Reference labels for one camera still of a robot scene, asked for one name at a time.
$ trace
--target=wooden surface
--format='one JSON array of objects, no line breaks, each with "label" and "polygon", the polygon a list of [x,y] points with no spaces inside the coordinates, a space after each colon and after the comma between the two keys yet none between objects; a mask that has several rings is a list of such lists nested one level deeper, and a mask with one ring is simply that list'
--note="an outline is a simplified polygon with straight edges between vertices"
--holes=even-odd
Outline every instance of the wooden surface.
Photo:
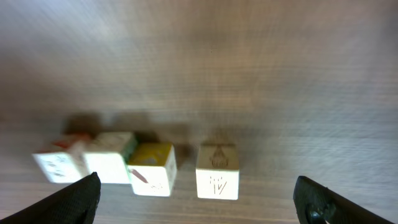
[{"label": "wooden surface", "polygon": [[[182,145],[170,198],[103,185],[95,223],[297,223],[298,175],[398,222],[397,10],[393,0],[0,1],[0,217],[64,186],[30,154],[73,121]],[[197,198],[204,141],[237,145],[239,200]]]}]

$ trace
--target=white cube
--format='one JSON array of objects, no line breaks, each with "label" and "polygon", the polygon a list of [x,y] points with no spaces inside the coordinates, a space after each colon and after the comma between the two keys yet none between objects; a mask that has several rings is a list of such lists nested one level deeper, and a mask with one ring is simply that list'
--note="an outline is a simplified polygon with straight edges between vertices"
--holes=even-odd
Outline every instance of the white cube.
[{"label": "white cube", "polygon": [[239,161],[234,146],[202,145],[196,173],[199,198],[238,199]]},{"label": "white cube", "polygon": [[135,194],[161,197],[171,195],[177,176],[177,164],[172,144],[140,144],[127,167]]},{"label": "white cube", "polygon": [[101,133],[84,153],[87,168],[97,172],[101,183],[130,184],[126,162],[136,145],[133,133]]},{"label": "white cube", "polygon": [[53,183],[73,183],[89,173],[82,152],[90,141],[87,134],[71,134],[33,154],[45,176]]}]

